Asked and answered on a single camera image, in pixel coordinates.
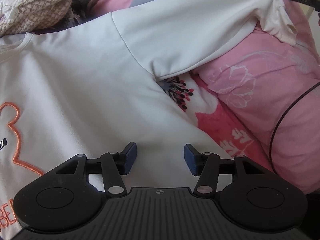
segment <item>knitted bag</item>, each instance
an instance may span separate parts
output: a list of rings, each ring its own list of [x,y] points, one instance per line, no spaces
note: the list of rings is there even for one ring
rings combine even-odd
[[[0,37],[55,25],[72,0],[0,0]]]

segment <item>pink pillow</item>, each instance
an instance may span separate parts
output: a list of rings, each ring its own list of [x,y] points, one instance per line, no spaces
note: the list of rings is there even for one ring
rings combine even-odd
[[[320,81],[317,58],[259,27],[223,56],[195,70],[268,152],[270,138],[287,107]],[[281,177],[304,193],[320,188],[320,87],[283,119],[272,159]]]

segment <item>plaid fabric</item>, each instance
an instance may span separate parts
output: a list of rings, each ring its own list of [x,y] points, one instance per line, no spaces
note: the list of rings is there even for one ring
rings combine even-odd
[[[36,30],[36,34],[52,33],[80,25],[86,21],[86,13],[81,0],[72,0],[71,7],[67,14],[54,26],[43,30]]]

